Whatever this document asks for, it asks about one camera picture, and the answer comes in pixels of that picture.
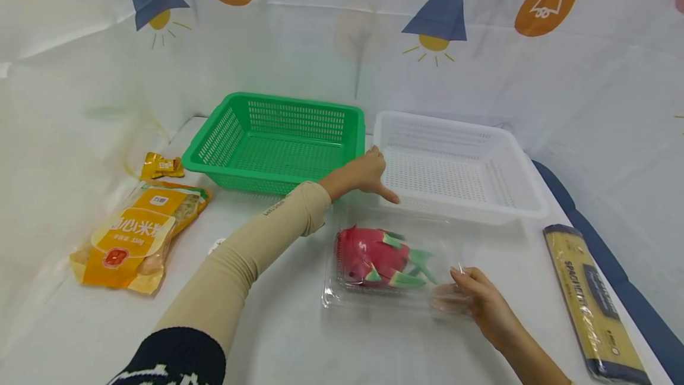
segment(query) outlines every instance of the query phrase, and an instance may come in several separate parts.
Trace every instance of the small yellow snack packet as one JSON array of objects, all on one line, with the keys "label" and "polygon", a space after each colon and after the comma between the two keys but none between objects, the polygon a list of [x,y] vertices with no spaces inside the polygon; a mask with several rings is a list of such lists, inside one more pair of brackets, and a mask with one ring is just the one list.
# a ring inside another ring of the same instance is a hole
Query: small yellow snack packet
[{"label": "small yellow snack packet", "polygon": [[69,256],[76,279],[83,285],[152,294],[162,282],[172,239],[198,217],[210,199],[202,188],[145,182],[125,209]]},{"label": "small yellow snack packet", "polygon": [[162,155],[149,152],[145,157],[145,164],[142,166],[140,179],[146,181],[150,178],[160,177],[184,177],[185,168],[181,164],[181,159],[165,159]]}]

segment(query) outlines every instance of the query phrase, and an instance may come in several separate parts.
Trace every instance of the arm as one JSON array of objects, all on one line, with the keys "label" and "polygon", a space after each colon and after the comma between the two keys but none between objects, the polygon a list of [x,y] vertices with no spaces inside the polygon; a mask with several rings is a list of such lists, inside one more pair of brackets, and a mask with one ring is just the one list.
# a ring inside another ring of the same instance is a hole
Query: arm
[{"label": "arm", "polygon": [[362,190],[398,201],[379,180],[384,168],[384,158],[374,147],[319,183],[301,184],[245,223],[204,259],[125,371],[109,384],[185,383],[185,379],[222,384],[240,313],[258,276],[299,236],[323,226],[331,202],[347,192]]},{"label": "arm", "polygon": [[[570,380],[537,344],[525,327],[518,321],[504,297],[478,268],[464,272],[451,268],[455,285],[442,285],[437,294],[456,292],[470,297],[468,308],[482,331],[482,335],[494,345],[508,361],[523,385],[568,385]],[[436,308],[454,310],[458,304],[449,298],[433,301]]]}]

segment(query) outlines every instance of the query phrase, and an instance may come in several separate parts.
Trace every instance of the green plastic basket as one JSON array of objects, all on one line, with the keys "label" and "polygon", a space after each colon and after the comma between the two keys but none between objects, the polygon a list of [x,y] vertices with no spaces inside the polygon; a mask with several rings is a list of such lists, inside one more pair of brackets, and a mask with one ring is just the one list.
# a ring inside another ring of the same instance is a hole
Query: green plastic basket
[{"label": "green plastic basket", "polygon": [[230,190],[285,195],[363,154],[357,107],[233,93],[204,123],[183,165]]}]

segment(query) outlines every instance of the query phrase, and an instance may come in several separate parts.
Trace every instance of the table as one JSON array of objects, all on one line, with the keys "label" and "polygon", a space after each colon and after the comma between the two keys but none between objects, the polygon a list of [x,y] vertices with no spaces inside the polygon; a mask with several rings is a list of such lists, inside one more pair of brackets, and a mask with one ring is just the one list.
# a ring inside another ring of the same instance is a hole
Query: table
[{"label": "table", "polygon": [[[180,156],[203,118],[188,121],[162,154]],[[483,269],[527,330],[568,377],[595,384],[584,366],[542,229],[570,224],[539,183],[552,214],[500,227],[460,222],[464,262]],[[3,384],[104,384],[120,371],[218,238],[278,198],[220,190],[206,176],[181,183],[215,197],[176,241],[154,298],[82,287],[66,276],[39,325],[0,366]],[[517,384],[513,370],[467,319],[438,321],[321,305],[334,230],[301,238],[249,293],[225,384]],[[608,291],[654,384],[671,384],[622,303]]]}]

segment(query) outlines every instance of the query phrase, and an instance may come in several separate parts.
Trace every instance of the spaghetti package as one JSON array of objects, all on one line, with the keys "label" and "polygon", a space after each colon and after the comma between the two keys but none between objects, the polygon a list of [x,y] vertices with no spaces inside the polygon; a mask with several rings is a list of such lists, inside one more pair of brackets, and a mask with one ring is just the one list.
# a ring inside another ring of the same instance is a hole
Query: spaghetti package
[{"label": "spaghetti package", "polygon": [[552,225],[544,236],[591,376],[607,384],[651,385],[581,233]]},{"label": "spaghetti package", "polygon": [[69,256],[76,279],[83,285],[152,294],[162,282],[172,239],[202,213],[210,199],[202,188],[145,182],[124,209]]}]

